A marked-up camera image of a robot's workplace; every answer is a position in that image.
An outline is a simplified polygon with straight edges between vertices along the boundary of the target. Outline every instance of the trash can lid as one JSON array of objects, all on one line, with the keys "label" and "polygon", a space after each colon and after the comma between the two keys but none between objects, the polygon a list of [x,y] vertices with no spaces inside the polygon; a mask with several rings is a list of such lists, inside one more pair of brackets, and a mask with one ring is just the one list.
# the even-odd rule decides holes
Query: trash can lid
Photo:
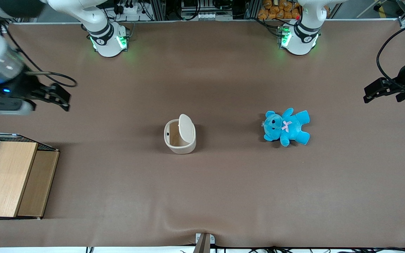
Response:
[{"label": "trash can lid", "polygon": [[193,142],[193,127],[193,122],[187,115],[181,114],[179,116],[179,134],[181,138],[187,143]]}]

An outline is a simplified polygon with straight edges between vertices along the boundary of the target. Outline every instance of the green led light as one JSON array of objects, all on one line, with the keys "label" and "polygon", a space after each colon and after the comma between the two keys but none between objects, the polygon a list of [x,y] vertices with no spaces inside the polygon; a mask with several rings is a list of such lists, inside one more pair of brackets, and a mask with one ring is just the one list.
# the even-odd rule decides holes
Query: green led light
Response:
[{"label": "green led light", "polygon": [[93,44],[93,48],[96,50],[96,45],[95,45],[95,42],[93,41],[93,38],[90,37],[90,40],[91,40],[91,43]]},{"label": "green led light", "polygon": [[126,39],[124,37],[117,36],[117,41],[121,48],[126,48]]},{"label": "green led light", "polygon": [[282,38],[282,46],[288,46],[288,42],[291,39],[291,32],[288,32],[283,38]]}]

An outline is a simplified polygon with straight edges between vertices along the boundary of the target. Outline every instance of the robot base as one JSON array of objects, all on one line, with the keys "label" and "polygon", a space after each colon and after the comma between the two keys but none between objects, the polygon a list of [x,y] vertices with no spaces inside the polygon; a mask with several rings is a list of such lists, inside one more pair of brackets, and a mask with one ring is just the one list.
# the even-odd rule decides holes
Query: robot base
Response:
[{"label": "robot base", "polygon": [[[295,24],[296,20],[290,21],[290,24]],[[278,45],[280,48],[286,49],[288,52],[295,54],[296,56],[303,56],[310,52],[315,46],[318,35],[309,43],[303,43],[301,39],[296,36],[294,26],[284,24],[278,28],[278,34],[282,34],[283,37],[278,38]]]},{"label": "robot base", "polygon": [[111,22],[114,26],[114,35],[107,41],[106,45],[98,45],[93,42],[95,52],[98,52],[104,57],[117,56],[122,51],[127,51],[129,45],[130,30],[117,22]]}]

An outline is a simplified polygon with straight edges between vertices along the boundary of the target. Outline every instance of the teddy bear ear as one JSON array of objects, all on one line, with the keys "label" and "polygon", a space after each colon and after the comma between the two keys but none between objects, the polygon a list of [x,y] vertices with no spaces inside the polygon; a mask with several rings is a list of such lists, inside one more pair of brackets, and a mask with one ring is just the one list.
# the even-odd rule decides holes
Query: teddy bear ear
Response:
[{"label": "teddy bear ear", "polygon": [[273,141],[270,136],[264,135],[263,138],[267,141]]},{"label": "teddy bear ear", "polygon": [[275,115],[276,112],[273,111],[268,111],[267,113],[265,113],[265,117],[270,117],[271,115]]}]

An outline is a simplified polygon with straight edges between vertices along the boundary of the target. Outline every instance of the bread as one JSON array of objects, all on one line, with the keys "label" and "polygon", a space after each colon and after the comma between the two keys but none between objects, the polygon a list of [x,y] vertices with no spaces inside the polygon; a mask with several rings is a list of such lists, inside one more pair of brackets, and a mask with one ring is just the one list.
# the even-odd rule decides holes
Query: bread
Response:
[{"label": "bread", "polygon": [[273,7],[270,8],[270,14],[277,14],[279,11],[279,6],[273,5]]},{"label": "bread", "polygon": [[277,19],[283,19],[284,17],[284,11],[280,10],[277,14],[276,14],[276,18]]},{"label": "bread", "polygon": [[284,19],[291,19],[291,13],[289,11],[284,12]]},{"label": "bread", "polygon": [[273,6],[273,1],[272,0],[263,0],[262,4],[265,9],[270,9]]},{"label": "bread", "polygon": [[268,18],[268,10],[267,9],[260,9],[259,14],[257,15],[258,19],[266,19]]},{"label": "bread", "polygon": [[300,14],[299,14],[299,10],[296,8],[296,9],[293,9],[292,11],[291,11],[291,18],[292,19],[296,19],[298,16],[299,16]]},{"label": "bread", "polygon": [[292,6],[292,3],[287,2],[286,0],[281,0],[279,2],[279,8],[283,9],[284,11],[290,11]]}]

